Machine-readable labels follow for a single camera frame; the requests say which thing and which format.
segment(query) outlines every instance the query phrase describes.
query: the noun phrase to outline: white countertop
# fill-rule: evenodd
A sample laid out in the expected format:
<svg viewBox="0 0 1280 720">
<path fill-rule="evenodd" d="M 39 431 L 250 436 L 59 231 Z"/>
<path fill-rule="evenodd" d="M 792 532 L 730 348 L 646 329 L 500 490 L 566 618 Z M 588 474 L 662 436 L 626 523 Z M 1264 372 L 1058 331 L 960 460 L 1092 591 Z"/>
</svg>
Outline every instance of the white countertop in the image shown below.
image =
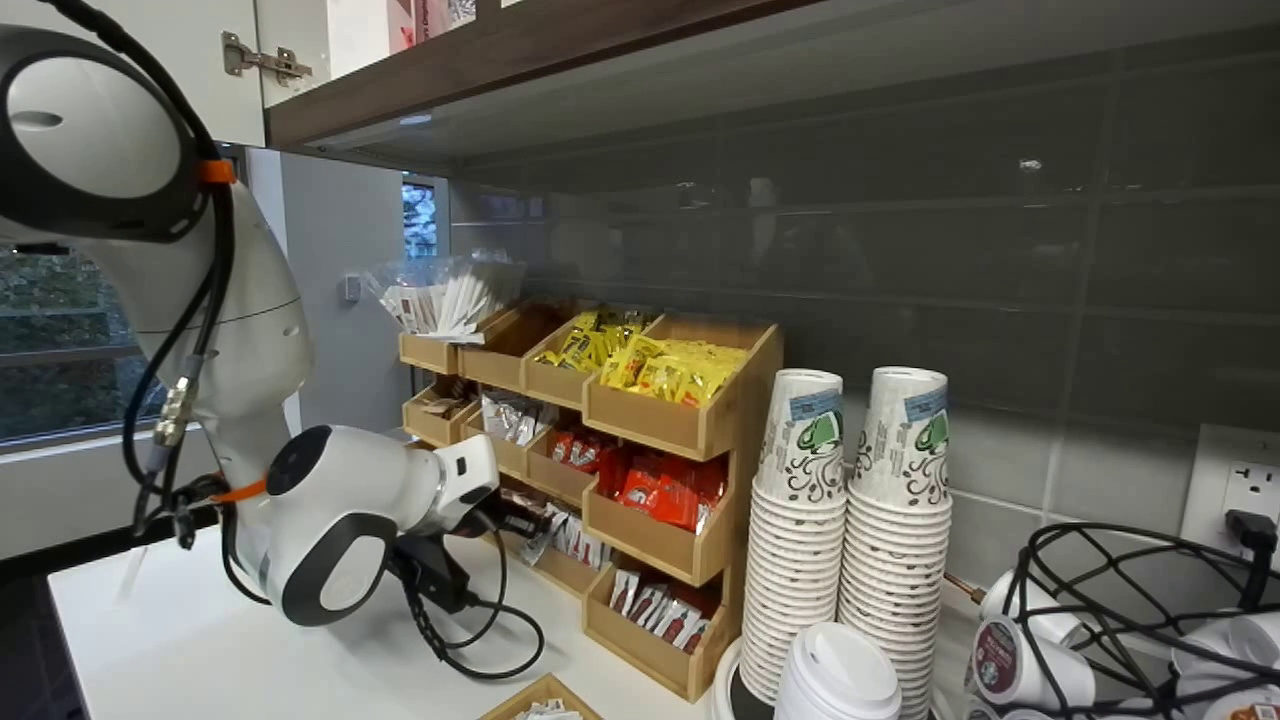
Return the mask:
<svg viewBox="0 0 1280 720">
<path fill-rule="evenodd" d="M 493 596 L 494 550 L 450 540 L 473 587 Z M 402 591 L 381 591 L 331 629 L 294 629 L 270 607 L 236 596 L 221 573 L 216 532 L 196 551 L 153 543 L 49 575 L 69 654 L 96 720 L 476 720 L 544 674 L 555 674 L 607 720 L 705 720 L 578 631 L 578 600 L 511 561 L 509 606 L 544 625 L 547 654 L 520 682 L 476 686 L 441 666 L 414 635 Z M 479 670 L 520 666 L 530 635 L 500 620 L 467 654 Z"/>
</svg>

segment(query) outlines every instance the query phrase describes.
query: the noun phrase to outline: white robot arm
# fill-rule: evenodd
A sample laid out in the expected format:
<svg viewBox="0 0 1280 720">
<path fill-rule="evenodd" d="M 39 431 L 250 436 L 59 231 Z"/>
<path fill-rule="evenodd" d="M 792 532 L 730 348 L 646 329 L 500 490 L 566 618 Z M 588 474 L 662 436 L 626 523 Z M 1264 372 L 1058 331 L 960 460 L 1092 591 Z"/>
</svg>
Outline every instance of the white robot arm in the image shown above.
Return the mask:
<svg viewBox="0 0 1280 720">
<path fill-rule="evenodd" d="M 201 422 L 232 490 L 267 479 L 267 500 L 238 509 L 236 561 L 287 620 L 329 625 L 368 600 L 396 537 L 476 514 L 494 460 L 489 441 L 419 452 L 339 423 L 287 441 L 281 404 L 311 351 L 299 296 L 250 198 L 196 179 L 211 142 L 181 105 L 89 41 L 0 30 L 0 219 L 117 286 L 173 389 L 154 431 L 168 465 Z M 162 470 L 135 478 L 168 503 Z"/>
</svg>

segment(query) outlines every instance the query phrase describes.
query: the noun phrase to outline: gray tile backsplash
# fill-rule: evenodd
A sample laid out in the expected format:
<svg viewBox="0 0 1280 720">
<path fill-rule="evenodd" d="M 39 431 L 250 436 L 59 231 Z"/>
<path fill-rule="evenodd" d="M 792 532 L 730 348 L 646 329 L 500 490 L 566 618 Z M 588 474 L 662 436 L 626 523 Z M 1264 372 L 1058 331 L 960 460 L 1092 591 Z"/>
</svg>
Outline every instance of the gray tile backsplash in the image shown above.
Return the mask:
<svg viewBox="0 0 1280 720">
<path fill-rule="evenodd" d="M 950 376 L 950 573 L 1042 519 L 1176 532 L 1197 423 L 1280 427 L 1280 30 L 881 89 L 450 172 L 539 296 L 777 322 Z"/>
</svg>

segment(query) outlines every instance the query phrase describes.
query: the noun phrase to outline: wooden tray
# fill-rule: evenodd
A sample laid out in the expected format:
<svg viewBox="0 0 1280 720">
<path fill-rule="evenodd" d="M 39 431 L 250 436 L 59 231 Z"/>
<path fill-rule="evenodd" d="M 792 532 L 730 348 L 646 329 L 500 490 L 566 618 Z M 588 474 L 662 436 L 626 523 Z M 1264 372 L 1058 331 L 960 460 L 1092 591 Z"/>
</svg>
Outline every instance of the wooden tray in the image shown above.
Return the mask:
<svg viewBox="0 0 1280 720">
<path fill-rule="evenodd" d="M 547 573 L 572 596 L 588 596 L 588 587 L 604 573 L 604 568 L 578 566 L 578 561 L 572 561 L 572 557 L 565 557 L 555 550 L 547 550 L 536 568 Z"/>
<path fill-rule="evenodd" d="M 595 478 L 566 470 L 550 457 L 550 431 L 530 443 L 526 452 L 526 490 L 550 495 L 555 503 L 582 509 L 582 495 L 592 493 Z"/>
<path fill-rule="evenodd" d="M 582 408 L 582 392 L 592 372 L 550 367 L 539 364 L 544 351 L 555 351 L 565 338 L 572 331 L 572 322 L 565 322 L 550 338 L 544 338 L 523 360 L 520 360 L 520 392 L 544 404 L 561 408 Z"/>
<path fill-rule="evenodd" d="M 503 307 L 485 324 L 485 348 L 455 348 L 455 376 L 523 392 L 520 364 L 523 358 L 566 322 L 565 307 Z"/>
<path fill-rule="evenodd" d="M 445 343 L 445 342 L 398 338 L 396 351 L 398 351 L 398 364 L 409 364 L 409 367 L 450 376 L 450 343 Z"/>
<path fill-rule="evenodd" d="M 736 483 L 726 483 L 726 495 L 705 519 L 705 532 L 686 532 L 686 528 L 652 519 L 641 509 L 622 509 L 599 493 L 588 493 L 582 495 L 582 523 L 592 537 L 634 557 L 641 566 L 658 568 L 662 575 L 675 575 L 678 583 L 705 587 L 745 551 L 738 495 L 745 493 Z"/>
<path fill-rule="evenodd" d="M 461 431 L 465 431 L 465 436 L 489 436 L 489 431 L 485 431 L 485 422 L 479 422 L 479 408 L 465 422 Z M 511 441 L 489 436 L 489 443 L 493 443 L 494 470 L 500 470 L 503 478 L 526 483 L 526 452 L 530 452 L 530 443 L 539 443 L 539 441 L 530 441 L 530 443 L 511 443 Z"/>
<path fill-rule="evenodd" d="M 785 360 L 781 331 L 736 329 L 736 324 L 697 324 L 697 322 L 657 322 L 646 329 L 657 342 L 709 342 L 725 348 L 745 348 L 745 367 L 721 389 L 705 408 L 678 408 L 666 400 L 604 389 L 599 376 L 588 381 L 582 423 L 607 436 L 622 436 L 673 457 L 710 460 L 730 452 L 738 431 L 765 431 L 768 389 Z"/>
<path fill-rule="evenodd" d="M 693 654 L 678 654 L 607 607 L 610 573 L 616 568 L 599 573 L 582 596 L 582 631 L 632 670 L 641 670 L 645 676 L 652 676 L 657 686 L 662 686 L 666 694 L 701 700 L 705 688 L 715 682 L 715 666 L 726 641 L 736 635 L 730 614 L 721 606 L 701 645 Z"/>
<path fill-rule="evenodd" d="M 544 700 L 565 700 L 565 707 L 578 712 L 582 720 L 599 720 L 599 712 L 588 700 L 578 700 L 566 686 L 561 686 L 561 676 L 539 676 L 500 707 L 485 712 L 485 720 L 517 720 L 520 712 Z"/>
<path fill-rule="evenodd" d="M 402 423 L 402 431 L 409 431 L 413 441 L 419 441 L 419 443 L 455 443 L 455 441 L 465 441 L 465 431 L 467 431 L 467 423 L 473 423 L 473 415 L 476 415 L 479 408 L 467 404 L 467 408 L 461 408 L 461 413 L 450 413 L 450 415 L 437 415 L 437 413 L 424 408 L 429 398 L 431 398 L 431 392 L 424 389 L 424 392 L 414 392 L 413 400 L 398 404 L 398 423 Z"/>
</svg>

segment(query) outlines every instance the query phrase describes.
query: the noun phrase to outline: cabinet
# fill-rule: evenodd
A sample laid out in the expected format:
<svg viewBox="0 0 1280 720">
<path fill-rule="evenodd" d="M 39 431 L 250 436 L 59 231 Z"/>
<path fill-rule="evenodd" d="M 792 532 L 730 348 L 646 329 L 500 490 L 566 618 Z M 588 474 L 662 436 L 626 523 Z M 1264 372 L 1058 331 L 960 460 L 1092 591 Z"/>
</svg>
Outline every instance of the cabinet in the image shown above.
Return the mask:
<svg viewBox="0 0 1280 720">
<path fill-rule="evenodd" d="M 588 427 L 641 449 L 658 449 L 684 460 L 725 460 L 726 490 L 721 503 L 709 514 L 701 532 L 684 532 L 595 493 L 592 478 L 547 457 L 547 436 L 530 449 L 494 441 L 503 478 L 565 509 L 576 509 L 582 516 L 582 528 L 621 551 L 621 566 L 658 573 L 662 581 L 686 587 L 710 587 L 721 596 L 701 645 L 693 654 L 678 654 L 607 607 L 616 568 L 582 573 L 565 561 L 547 566 L 547 575 L 582 596 L 582 629 L 592 641 L 599 641 L 675 697 L 697 700 L 710 686 L 721 654 L 738 631 L 738 551 L 748 490 L 761 460 L 768 389 L 785 360 L 785 342 L 770 324 L 726 329 L 675 316 L 652 322 L 646 338 L 657 342 L 709 342 L 745 351 L 745 367 L 715 392 L 715 400 L 678 408 L 604 389 L 599 376 L 576 376 L 539 364 L 536 358 L 550 348 L 565 329 L 566 316 L 544 307 L 500 312 L 485 324 L 485 348 L 447 348 L 437 342 L 398 338 L 398 364 L 561 404 L 566 413 L 578 413 Z M 402 404 L 402 431 L 429 443 L 447 443 L 479 431 L 479 422 L 467 413 L 450 422 L 429 415 L 424 400 L 414 398 Z"/>
<path fill-rule="evenodd" d="M 447 168 L 1277 20 L 1277 0 L 479 0 L 476 26 L 274 105 L 267 138 L 287 151 Z"/>
</svg>

